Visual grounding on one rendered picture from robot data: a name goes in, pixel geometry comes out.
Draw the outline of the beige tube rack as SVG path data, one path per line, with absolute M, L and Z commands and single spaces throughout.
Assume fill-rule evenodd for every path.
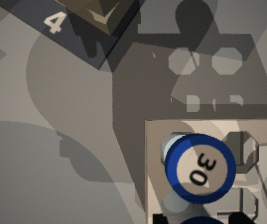
M 173 190 L 161 161 L 161 144 L 173 132 L 213 136 L 233 153 L 233 186 L 221 199 L 204 204 L 214 218 L 228 224 L 228 211 L 240 211 L 256 224 L 267 224 L 267 119 L 145 119 L 146 224 L 152 224 L 153 214 L 162 214 L 161 201 Z

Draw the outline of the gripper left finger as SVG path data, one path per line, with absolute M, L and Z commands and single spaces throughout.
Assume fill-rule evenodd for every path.
M 163 214 L 153 214 L 152 224 L 169 224 L 167 220 L 167 216 L 163 216 Z

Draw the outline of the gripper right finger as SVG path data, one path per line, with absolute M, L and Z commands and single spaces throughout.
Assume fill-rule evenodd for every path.
M 243 212 L 233 212 L 229 215 L 228 224 L 256 224 Z

